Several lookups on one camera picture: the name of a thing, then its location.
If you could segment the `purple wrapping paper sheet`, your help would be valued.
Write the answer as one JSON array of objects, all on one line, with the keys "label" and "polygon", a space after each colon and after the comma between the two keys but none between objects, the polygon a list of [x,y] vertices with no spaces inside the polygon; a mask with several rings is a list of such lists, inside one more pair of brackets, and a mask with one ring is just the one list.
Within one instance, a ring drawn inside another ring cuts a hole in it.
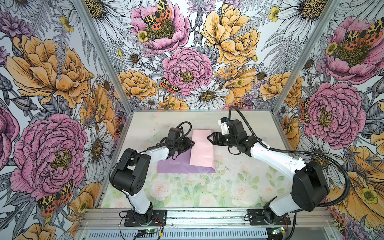
[{"label": "purple wrapping paper sheet", "polygon": [[214,146],[208,141],[212,130],[193,130],[195,145],[175,160],[159,161],[157,172],[161,174],[214,174],[216,172]]}]

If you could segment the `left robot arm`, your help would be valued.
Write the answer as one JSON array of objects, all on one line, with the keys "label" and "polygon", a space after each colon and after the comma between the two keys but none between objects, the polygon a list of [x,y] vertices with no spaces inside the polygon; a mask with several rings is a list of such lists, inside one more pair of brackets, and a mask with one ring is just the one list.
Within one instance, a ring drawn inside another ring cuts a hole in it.
[{"label": "left robot arm", "polygon": [[148,225],[154,218],[153,204],[143,190],[151,163],[169,158],[176,159],[180,154],[190,150],[195,142],[188,137],[177,140],[166,140],[141,152],[126,149],[110,171],[110,184],[125,194],[132,209],[130,219],[140,225]]}]

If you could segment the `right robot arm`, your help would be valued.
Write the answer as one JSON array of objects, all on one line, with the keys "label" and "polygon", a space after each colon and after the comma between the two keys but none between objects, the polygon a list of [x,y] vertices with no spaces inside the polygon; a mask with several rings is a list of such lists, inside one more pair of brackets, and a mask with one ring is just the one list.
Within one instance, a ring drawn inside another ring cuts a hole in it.
[{"label": "right robot arm", "polygon": [[254,136],[239,139],[215,132],[207,140],[215,146],[235,147],[241,154],[264,162],[292,181],[290,193],[273,198],[263,207],[263,220],[269,225],[289,212],[313,211],[330,192],[322,168],[314,161],[306,163],[292,158],[264,142],[259,143]]}]

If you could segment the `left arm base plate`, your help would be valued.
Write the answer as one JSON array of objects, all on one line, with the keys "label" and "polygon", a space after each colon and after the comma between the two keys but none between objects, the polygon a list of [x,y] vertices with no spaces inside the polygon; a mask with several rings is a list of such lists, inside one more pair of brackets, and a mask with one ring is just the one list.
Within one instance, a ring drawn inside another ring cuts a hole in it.
[{"label": "left arm base plate", "polygon": [[167,210],[149,210],[141,215],[129,210],[125,216],[125,227],[164,227],[167,221]]}]

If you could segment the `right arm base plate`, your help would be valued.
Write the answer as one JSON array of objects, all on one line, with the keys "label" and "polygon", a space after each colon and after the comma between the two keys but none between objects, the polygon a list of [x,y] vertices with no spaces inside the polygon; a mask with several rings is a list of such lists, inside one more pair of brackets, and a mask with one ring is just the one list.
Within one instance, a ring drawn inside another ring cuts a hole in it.
[{"label": "right arm base plate", "polygon": [[289,226],[291,219],[288,214],[277,216],[273,212],[264,209],[248,209],[246,219],[251,226]]}]

